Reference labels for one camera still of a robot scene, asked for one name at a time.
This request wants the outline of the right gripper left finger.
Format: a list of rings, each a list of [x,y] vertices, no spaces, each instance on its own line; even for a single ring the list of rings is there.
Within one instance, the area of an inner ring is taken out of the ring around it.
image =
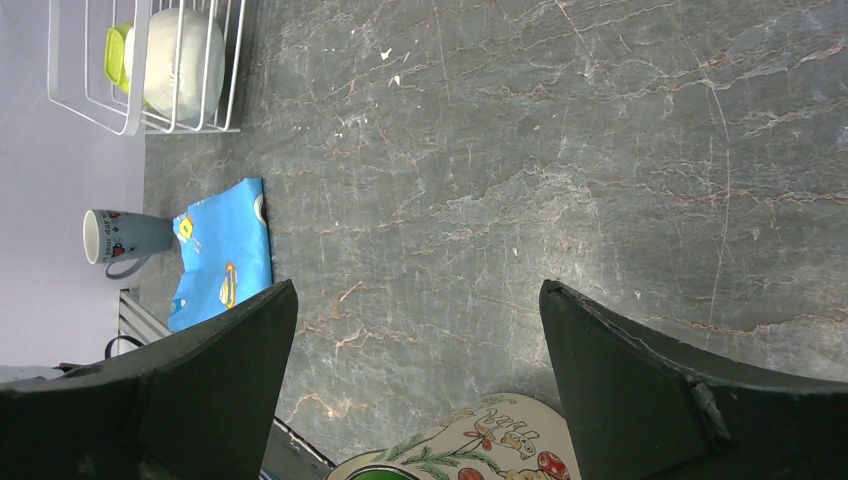
[[[279,282],[129,353],[3,384],[2,477],[257,478],[297,314]]]

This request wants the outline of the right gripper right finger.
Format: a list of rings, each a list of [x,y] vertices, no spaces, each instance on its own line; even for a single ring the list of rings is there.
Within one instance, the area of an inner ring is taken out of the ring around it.
[[[737,362],[553,280],[539,311],[586,479],[843,479],[847,386]]]

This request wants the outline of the white round bowl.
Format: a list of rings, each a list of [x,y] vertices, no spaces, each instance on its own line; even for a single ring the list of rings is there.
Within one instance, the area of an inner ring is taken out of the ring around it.
[[[193,126],[208,119],[225,69],[223,34],[206,13],[170,8],[150,17],[143,101],[158,114]]]

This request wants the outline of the lime green bowl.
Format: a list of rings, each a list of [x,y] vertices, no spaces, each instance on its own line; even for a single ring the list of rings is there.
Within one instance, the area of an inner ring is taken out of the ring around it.
[[[103,71],[108,80],[123,93],[130,89],[129,76],[124,66],[126,39],[132,25],[121,23],[108,29],[104,45]]]

